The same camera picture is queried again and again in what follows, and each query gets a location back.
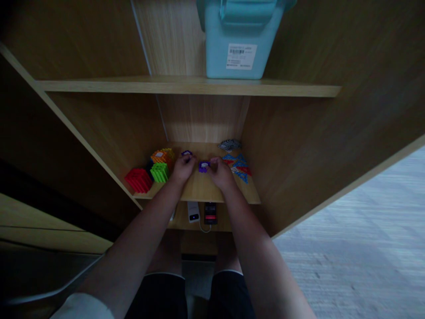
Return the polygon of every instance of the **shorts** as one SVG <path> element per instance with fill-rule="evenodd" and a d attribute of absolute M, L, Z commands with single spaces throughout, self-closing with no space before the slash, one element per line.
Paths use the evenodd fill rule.
<path fill-rule="evenodd" d="M 160 272 L 146 275 L 125 318 L 187 319 L 185 279 Z M 255 318 L 242 274 L 224 270 L 214 275 L 208 318 Z"/>

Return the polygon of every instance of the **barcode label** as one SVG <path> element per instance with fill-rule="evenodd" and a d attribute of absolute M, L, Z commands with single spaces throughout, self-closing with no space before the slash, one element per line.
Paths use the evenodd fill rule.
<path fill-rule="evenodd" d="M 245 50 L 235 50 L 235 49 L 230 49 L 229 51 L 232 54 L 243 54 L 245 52 Z"/>
<path fill-rule="evenodd" d="M 252 70 L 256 52 L 256 44 L 230 43 L 227 52 L 226 69 Z"/>

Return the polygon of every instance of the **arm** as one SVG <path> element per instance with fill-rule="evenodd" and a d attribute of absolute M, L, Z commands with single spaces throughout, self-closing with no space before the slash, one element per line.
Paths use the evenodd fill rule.
<path fill-rule="evenodd" d="M 168 182 L 125 229 L 79 288 L 79 292 L 102 301 L 115 319 L 125 317 L 195 163 L 196 157 L 191 155 L 176 161 Z"/>
<path fill-rule="evenodd" d="M 256 315 L 261 318 L 316 318 L 270 236 L 250 209 L 232 172 L 211 159 L 213 182 L 227 204 L 240 265 Z"/>

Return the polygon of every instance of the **wooden shelf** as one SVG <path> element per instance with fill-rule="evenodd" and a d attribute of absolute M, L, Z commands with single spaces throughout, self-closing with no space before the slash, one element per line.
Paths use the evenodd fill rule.
<path fill-rule="evenodd" d="M 287 97 L 336 97 L 340 86 L 281 80 L 229 80 L 182 76 L 93 78 L 38 81 L 47 92 L 212 94 Z"/>
<path fill-rule="evenodd" d="M 200 202 L 199 213 L 201 217 L 201 226 L 204 230 L 208 230 L 209 226 L 204 225 L 204 203 Z M 180 230 L 195 230 L 199 229 L 199 223 L 189 223 L 187 214 L 187 202 L 178 202 L 176 207 L 176 215 L 172 221 L 168 223 L 169 229 L 180 229 Z M 230 218 L 227 212 L 226 204 L 217 203 L 217 225 L 211 226 L 211 231 L 231 232 L 232 227 L 230 226 Z"/>
<path fill-rule="evenodd" d="M 183 143 L 183 142 L 168 142 L 164 147 L 172 148 L 176 155 L 179 155 L 185 150 L 192 151 L 198 160 L 208 160 L 215 156 L 224 156 L 226 151 L 219 149 L 216 143 Z M 240 150 L 234 150 L 230 154 L 232 156 L 239 155 Z M 254 186 L 252 177 L 248 177 L 248 184 L 234 175 L 236 184 L 242 191 L 249 204 L 261 204 L 260 197 Z M 146 194 L 134 193 L 134 198 L 151 199 L 163 187 L 164 183 L 155 182 L 151 190 Z M 224 202 L 223 195 L 218 187 L 214 185 L 210 177 L 206 173 L 200 173 L 198 167 L 194 168 L 194 172 L 189 177 L 185 188 L 180 198 L 182 201 L 191 202 Z"/>

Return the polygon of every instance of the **white sleeve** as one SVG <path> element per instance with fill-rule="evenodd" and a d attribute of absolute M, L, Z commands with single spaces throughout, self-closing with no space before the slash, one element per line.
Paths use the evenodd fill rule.
<path fill-rule="evenodd" d="M 62 307 L 51 319 L 114 319 L 106 305 L 95 297 L 85 293 L 74 293 L 66 299 Z"/>

